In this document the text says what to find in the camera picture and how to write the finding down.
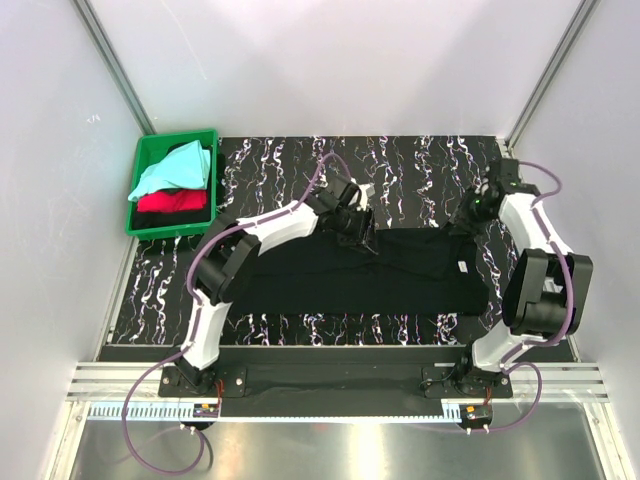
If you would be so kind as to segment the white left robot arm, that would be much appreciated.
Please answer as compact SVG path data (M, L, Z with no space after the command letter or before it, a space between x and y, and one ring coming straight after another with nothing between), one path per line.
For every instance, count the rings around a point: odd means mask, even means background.
M247 289L260 255L317 231L337 234L340 244L374 251L372 184L336 176L324 187L308 187L272 212L244 219L220 214L201 239L187 272L192 310L175 365L181 384L196 396L215 386L213 365L232 304Z

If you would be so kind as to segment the black t shirt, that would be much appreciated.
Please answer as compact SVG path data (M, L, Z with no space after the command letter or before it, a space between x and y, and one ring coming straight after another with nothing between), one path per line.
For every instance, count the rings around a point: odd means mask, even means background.
M280 245L258 258L234 314L431 315L485 312L489 289L474 239L443 229L376 233L377 253L343 246L333 232Z

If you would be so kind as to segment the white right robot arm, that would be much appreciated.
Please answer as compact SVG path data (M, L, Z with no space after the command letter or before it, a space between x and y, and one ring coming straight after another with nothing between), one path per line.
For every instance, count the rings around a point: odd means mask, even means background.
M557 345L578 329L593 274L593 262L575 253L544 209L547 194L520 177L521 162L491 161L479 186L469 188L445 226L447 233L476 237L500 221L518 252L502 295L502 320L472 342L454 368L454 384L476 396L513 368L531 347Z

